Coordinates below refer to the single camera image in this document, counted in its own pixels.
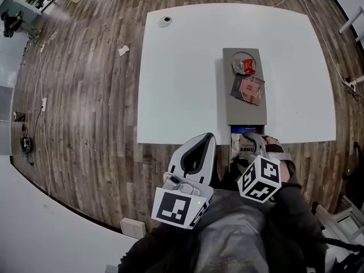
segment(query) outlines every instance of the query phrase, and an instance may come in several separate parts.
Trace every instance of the gray shirt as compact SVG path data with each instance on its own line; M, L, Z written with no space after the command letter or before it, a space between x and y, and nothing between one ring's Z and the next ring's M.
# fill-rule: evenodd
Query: gray shirt
M216 190L197 227L200 253L195 267L202 272L269 272L260 236L272 203Z

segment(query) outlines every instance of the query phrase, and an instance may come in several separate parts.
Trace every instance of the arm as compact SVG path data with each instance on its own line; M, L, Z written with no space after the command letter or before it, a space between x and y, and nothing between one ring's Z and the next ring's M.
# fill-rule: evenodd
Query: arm
M14 23L10 25L10 29L13 29L13 27L17 26L18 24L21 24L23 21L21 19L18 19Z
M145 272L169 252L188 233L179 227L161 224L136 242L118 265L119 273Z
M268 144L279 144L278 141L267 138ZM313 242L307 235L322 237L322 231L318 219L311 213L311 208L301 194L295 174L289 175L287 164L280 164L282 188L274 195L276 204L271 211L271 221L279 231L290 240L293 240L301 249L306 264L323 270L327 245Z

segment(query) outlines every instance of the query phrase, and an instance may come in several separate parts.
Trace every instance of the black sleeve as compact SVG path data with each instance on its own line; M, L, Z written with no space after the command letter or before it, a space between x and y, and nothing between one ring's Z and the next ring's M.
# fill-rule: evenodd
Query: black sleeve
M169 252L188 230L161 224L136 242L118 265L119 273L145 272Z
M295 175L288 183L297 183ZM282 233L294 240L302 250L307 264L312 267L324 266L327 245L309 241L305 235L322 236L318 219L311 213L311 208L298 187L282 187L274 196L276 205L271 218Z
M21 22L19 22L16 26L14 27L10 27L14 22L18 21L18 18L11 16L9 17L5 22L4 22L4 28L9 30L13 30L13 31L17 31L20 28L20 25L23 23L23 21L21 20Z

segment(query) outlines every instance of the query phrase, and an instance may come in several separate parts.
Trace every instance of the white table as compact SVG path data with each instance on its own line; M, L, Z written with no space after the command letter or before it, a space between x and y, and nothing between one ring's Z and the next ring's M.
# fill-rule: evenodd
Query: white table
M158 20L170 16L166 28ZM258 48L266 81L266 134L282 143L336 139L332 87L306 15L248 4L148 13L139 78L139 143L183 144L212 132L230 143L223 48Z

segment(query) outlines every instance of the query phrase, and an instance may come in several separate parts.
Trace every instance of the electrical outlet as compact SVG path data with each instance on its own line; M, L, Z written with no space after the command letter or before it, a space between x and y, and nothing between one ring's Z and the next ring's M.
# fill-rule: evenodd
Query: electrical outlet
M42 47L40 48L40 52L43 52L43 49L44 49L44 47L46 46L46 44L44 43L43 45L42 45Z
M124 217L120 221L121 230L124 235L129 237L141 239L146 234L146 225L144 222L132 220L130 218Z
M47 98L44 97L42 99L42 111L44 112L46 110L46 107L47 107Z

